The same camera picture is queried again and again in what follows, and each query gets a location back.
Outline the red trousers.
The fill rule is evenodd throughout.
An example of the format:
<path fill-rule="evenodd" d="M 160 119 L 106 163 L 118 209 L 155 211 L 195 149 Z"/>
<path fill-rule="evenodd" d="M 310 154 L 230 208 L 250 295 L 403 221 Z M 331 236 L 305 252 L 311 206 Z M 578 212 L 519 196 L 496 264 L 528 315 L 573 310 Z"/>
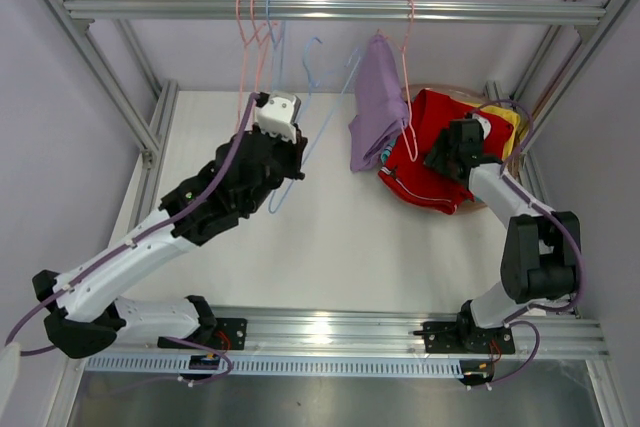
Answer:
<path fill-rule="evenodd" d="M 469 174 L 482 162 L 502 162 L 512 152 L 520 117 L 514 111 L 473 105 L 421 90 L 411 105 L 418 157 L 404 142 L 391 150 L 379 179 L 398 199 L 447 215 L 475 200 Z"/>

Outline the purple trousers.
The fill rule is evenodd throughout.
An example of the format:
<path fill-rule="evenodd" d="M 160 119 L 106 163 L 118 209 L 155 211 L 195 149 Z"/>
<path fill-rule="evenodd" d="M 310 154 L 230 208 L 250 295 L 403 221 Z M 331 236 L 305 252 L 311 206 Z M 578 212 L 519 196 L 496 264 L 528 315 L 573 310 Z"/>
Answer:
<path fill-rule="evenodd" d="M 402 134 L 409 121 L 394 55 L 381 34 L 367 43 L 354 96 L 356 115 L 349 124 L 350 169 L 360 172 L 375 167 L 384 149 Z"/>

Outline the blue hanger of red trousers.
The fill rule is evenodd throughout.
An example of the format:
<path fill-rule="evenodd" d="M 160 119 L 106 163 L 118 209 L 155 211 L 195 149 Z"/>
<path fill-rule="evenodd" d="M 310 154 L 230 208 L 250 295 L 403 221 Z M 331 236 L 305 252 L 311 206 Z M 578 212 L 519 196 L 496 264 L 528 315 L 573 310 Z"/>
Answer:
<path fill-rule="evenodd" d="M 337 63 L 326 60 L 325 54 L 328 54 L 325 42 L 312 36 L 301 56 L 307 86 L 296 120 L 301 129 L 311 128 L 311 137 L 302 155 L 302 167 L 307 166 L 332 118 L 352 91 L 352 82 L 362 59 L 358 46 Z"/>

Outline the blue hanger of teal trousers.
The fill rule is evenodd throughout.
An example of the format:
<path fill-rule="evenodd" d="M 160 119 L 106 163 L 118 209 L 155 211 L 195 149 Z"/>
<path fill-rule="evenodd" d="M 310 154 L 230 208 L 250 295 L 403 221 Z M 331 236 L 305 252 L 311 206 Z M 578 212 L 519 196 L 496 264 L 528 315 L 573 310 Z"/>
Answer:
<path fill-rule="evenodd" d="M 277 90 L 283 84 L 286 46 L 286 22 L 276 22 L 271 15 L 272 0 L 265 0 L 265 20 L 271 41 L 270 87 Z"/>

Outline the pink hanger of yellow trousers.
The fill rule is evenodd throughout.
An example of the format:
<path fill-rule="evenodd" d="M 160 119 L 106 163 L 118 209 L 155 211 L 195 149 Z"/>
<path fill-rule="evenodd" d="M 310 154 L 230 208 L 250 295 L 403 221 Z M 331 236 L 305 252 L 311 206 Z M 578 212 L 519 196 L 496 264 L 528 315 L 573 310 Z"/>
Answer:
<path fill-rule="evenodd" d="M 250 0 L 248 0 L 248 17 L 249 17 L 249 1 Z M 242 20 L 242 14 L 241 14 L 242 5 L 243 5 L 243 0 L 235 0 L 235 21 L 238 27 L 238 33 L 240 35 L 240 41 L 242 46 L 242 62 L 241 62 L 241 72 L 240 72 L 240 78 L 239 78 L 238 98 L 237 98 L 237 121 L 236 121 L 236 127 L 235 127 L 236 130 L 240 129 L 240 124 L 243 116 L 242 105 L 243 105 L 244 91 L 245 91 L 245 85 L 246 85 L 249 54 L 250 54 L 251 46 L 253 45 L 253 44 L 250 44 L 250 38 L 253 34 L 253 28 L 250 23 L 250 17 L 248 22 L 250 23 L 252 31 L 247 33 L 244 29 L 244 24 Z"/>

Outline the teal trousers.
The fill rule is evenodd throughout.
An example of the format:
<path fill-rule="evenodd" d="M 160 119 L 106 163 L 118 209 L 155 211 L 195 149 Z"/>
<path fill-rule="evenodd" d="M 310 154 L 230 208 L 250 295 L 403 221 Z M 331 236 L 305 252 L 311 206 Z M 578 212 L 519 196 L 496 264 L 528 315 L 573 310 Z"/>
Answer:
<path fill-rule="evenodd" d="M 394 147 L 392 145 L 388 145 L 383 149 L 380 155 L 380 161 L 382 165 L 385 165 L 386 162 L 389 160 L 393 150 L 394 150 Z"/>

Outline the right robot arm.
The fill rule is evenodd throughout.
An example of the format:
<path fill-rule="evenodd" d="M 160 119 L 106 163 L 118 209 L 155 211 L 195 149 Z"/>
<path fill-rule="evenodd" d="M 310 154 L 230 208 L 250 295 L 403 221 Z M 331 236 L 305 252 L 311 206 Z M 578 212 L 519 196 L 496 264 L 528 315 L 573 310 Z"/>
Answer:
<path fill-rule="evenodd" d="M 424 160 L 480 197 L 506 228 L 500 281 L 465 302 L 456 316 L 456 342 L 472 352 L 532 309 L 573 310 L 584 281 L 577 216 L 556 211 L 526 191 L 499 158 L 484 151 L 485 141 L 484 122 L 468 115 L 440 132 Z"/>

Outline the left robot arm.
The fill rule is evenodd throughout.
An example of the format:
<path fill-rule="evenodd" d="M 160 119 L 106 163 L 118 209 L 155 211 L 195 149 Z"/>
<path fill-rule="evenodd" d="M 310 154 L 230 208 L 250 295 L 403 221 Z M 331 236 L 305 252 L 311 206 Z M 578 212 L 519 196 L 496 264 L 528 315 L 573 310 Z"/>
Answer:
<path fill-rule="evenodd" d="M 156 210 L 108 249 L 107 261 L 96 270 L 82 265 L 64 274 L 36 274 L 36 297 L 50 302 L 44 327 L 51 344 L 73 359 L 112 345 L 215 346 L 218 320 L 204 297 L 157 302 L 123 294 L 174 258 L 237 227 L 284 180 L 303 179 L 308 140 L 300 128 L 293 132 L 289 140 L 254 126 L 219 146 L 215 159 L 166 194 Z"/>

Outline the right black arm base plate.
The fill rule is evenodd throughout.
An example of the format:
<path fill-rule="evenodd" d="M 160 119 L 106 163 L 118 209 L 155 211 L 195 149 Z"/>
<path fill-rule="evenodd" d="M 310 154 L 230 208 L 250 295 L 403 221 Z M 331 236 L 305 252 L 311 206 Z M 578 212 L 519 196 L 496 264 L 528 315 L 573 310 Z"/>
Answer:
<path fill-rule="evenodd" d="M 423 340 L 429 354 L 512 355 L 515 342 L 508 328 L 479 328 L 462 321 L 426 321 L 412 334 Z"/>

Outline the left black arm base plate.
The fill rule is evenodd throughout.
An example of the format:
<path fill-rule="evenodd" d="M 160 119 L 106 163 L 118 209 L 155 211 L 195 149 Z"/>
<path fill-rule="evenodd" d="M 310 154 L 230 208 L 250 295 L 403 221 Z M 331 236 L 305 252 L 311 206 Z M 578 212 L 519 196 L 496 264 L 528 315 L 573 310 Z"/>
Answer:
<path fill-rule="evenodd" d="M 242 351 L 247 339 L 245 318 L 218 318 L 214 332 L 204 345 L 221 351 Z"/>

